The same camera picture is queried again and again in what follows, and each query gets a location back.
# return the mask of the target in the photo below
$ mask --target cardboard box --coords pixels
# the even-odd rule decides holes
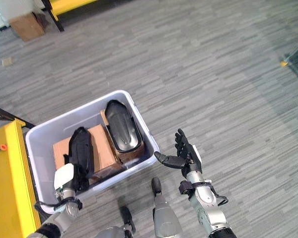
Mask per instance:
[[[116,148],[114,146],[114,142],[110,136],[110,132],[107,128],[109,123],[108,123],[108,120],[105,115],[105,110],[101,110],[100,115],[101,115],[101,118],[103,119],[103,122],[105,124],[106,136],[110,143],[110,147],[122,163],[126,163],[130,160],[133,160],[134,158],[140,157],[141,155],[143,155],[145,153],[145,144],[143,141],[141,142],[140,146],[134,151],[122,153],[122,152],[119,152],[118,150],[116,150]]]
[[[101,125],[94,126],[88,131],[92,135],[92,145],[94,150],[94,176],[89,180],[89,184],[110,177],[122,170],[120,161],[117,161],[107,140],[104,128]],[[56,169],[64,165],[64,154],[69,153],[70,137],[61,140],[53,145]]]
[[[15,17],[9,21],[9,24],[24,41],[30,41],[45,34],[33,13]]]

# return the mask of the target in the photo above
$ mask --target robotic hand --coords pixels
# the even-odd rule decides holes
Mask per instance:
[[[186,180],[179,186],[181,194],[187,194],[192,207],[197,212],[199,222],[204,226],[209,238],[236,238],[219,206],[228,203],[225,196],[219,196],[210,179],[202,176],[201,157],[195,145],[191,145],[181,129],[175,134],[177,156],[167,156],[159,152],[154,155],[163,165],[181,169]]]
[[[75,198],[78,190],[88,189],[88,180],[76,164],[65,164],[55,172],[54,188],[58,204],[53,206],[56,213],[51,215],[42,226],[28,238],[60,238],[77,217],[82,208],[80,200]]]

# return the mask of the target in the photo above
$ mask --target storage bin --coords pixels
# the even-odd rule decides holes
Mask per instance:
[[[129,113],[134,117],[145,143],[145,154],[137,158],[136,162],[126,164],[127,170],[95,186],[91,186],[88,191],[78,194],[77,198],[84,199],[95,195],[137,171],[152,165],[156,161],[153,153],[154,151],[159,151],[159,147],[148,130],[130,94],[123,90],[114,91],[28,131],[25,141],[40,201],[57,203],[54,191],[54,173],[56,169],[53,144],[72,136],[73,132],[80,126],[89,128],[97,124],[103,124],[99,112],[105,109],[107,103],[113,99],[125,104]],[[42,206],[42,208],[45,212],[54,212],[50,207]]]

